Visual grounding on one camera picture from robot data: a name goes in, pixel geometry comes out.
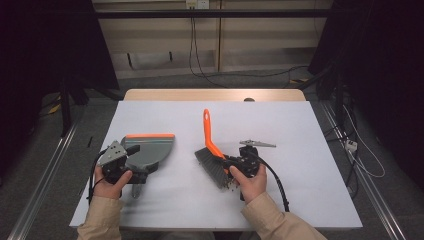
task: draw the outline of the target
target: hand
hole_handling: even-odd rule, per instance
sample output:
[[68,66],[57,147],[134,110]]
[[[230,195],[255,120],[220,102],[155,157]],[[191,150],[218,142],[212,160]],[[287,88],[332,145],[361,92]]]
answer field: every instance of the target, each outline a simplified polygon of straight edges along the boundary
[[230,172],[237,183],[240,184],[241,193],[243,194],[246,204],[249,204],[253,199],[266,191],[267,177],[266,169],[263,164],[259,166],[259,170],[253,178],[247,178],[234,166],[230,167]]
[[126,171],[122,174],[121,178],[115,183],[108,183],[104,179],[104,175],[102,172],[102,168],[100,166],[96,166],[94,170],[94,181],[97,182],[102,179],[94,188],[94,196],[119,199],[121,195],[121,190],[127,184],[132,177],[132,172],[130,170]]

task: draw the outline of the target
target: black curtain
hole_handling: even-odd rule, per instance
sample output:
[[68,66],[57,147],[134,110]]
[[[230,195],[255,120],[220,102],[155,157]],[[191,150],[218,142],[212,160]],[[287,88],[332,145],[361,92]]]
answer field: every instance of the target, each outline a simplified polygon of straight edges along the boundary
[[[339,73],[357,105],[399,166],[424,189],[424,11],[419,1],[369,0],[350,54]],[[313,72],[340,56],[341,33],[353,19],[329,19]],[[332,92],[335,83],[327,84]]]
[[93,13],[90,0],[0,1],[0,173],[14,161],[6,151],[36,124],[42,97],[59,92],[64,78],[74,95],[119,88]]

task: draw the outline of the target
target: white paper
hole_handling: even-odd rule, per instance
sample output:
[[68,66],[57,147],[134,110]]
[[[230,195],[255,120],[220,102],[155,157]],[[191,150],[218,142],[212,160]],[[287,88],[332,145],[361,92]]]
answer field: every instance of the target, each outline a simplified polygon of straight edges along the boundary
[[[250,230],[240,211],[239,189],[218,189],[194,152],[204,148],[203,110],[209,109],[212,140],[238,156],[241,140],[276,144],[259,156],[281,179],[290,211],[317,228],[359,228],[362,223],[309,102],[120,102],[103,143],[132,133],[173,133],[175,142],[159,169],[142,186],[123,190],[121,227],[155,230]],[[267,191],[284,211],[270,171]],[[83,223],[87,187],[70,223]]]

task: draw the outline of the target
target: orange strip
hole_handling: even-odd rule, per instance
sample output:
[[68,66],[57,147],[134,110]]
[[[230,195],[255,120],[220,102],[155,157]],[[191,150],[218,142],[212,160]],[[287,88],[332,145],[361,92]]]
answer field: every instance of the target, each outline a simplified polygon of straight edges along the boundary
[[[203,111],[203,128],[205,130],[205,145],[211,151],[211,153],[217,157],[225,159],[224,154],[222,154],[221,150],[212,142],[212,134],[211,134],[211,116],[209,114],[209,110],[205,109]],[[224,169],[225,174],[228,175],[228,170]]]
[[172,133],[127,134],[126,138],[174,138]]

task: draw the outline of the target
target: aluminum rail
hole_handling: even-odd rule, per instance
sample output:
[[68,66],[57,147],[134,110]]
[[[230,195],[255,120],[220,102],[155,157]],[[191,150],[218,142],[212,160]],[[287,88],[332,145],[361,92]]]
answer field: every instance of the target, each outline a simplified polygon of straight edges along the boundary
[[[346,133],[342,132],[338,127],[336,127],[337,123],[333,117],[335,113],[334,113],[334,110],[331,108],[330,104],[321,103],[321,106],[324,109],[324,112],[331,126],[334,128],[334,131],[337,137],[341,138],[342,136],[346,136]],[[348,154],[350,163],[353,164],[353,161],[355,161],[354,156],[349,151],[346,151],[346,152]],[[356,159],[356,161],[358,161],[360,164],[363,164],[359,157]],[[365,189],[365,192],[368,195],[369,200],[374,206],[377,212],[377,215],[379,216],[381,220],[381,223],[384,225],[384,228],[386,229],[388,235],[390,236],[390,239],[393,239],[393,240],[407,239],[394,213],[390,209],[387,202],[384,200],[383,195],[380,193],[377,186],[374,184],[374,181],[372,180],[372,178],[368,174],[364,173],[362,169],[358,166],[358,164],[355,164],[354,169],[358,176],[359,181],[361,182],[363,188]]]
[[66,150],[72,141],[78,123],[81,121],[84,108],[78,110],[80,111],[77,111],[75,121],[73,122],[68,133],[59,140],[58,146],[56,147],[56,150],[53,153],[53,156],[51,157],[50,162],[43,173],[43,176],[38,182],[38,185],[32,193],[31,198],[27,202],[25,209],[19,216],[18,221],[15,223],[12,232],[7,238],[8,240],[23,240],[27,237],[32,223],[34,222],[37,213],[43,204],[43,200],[46,197],[48,190],[50,189],[56,172],[60,167],[60,163],[65,156]]

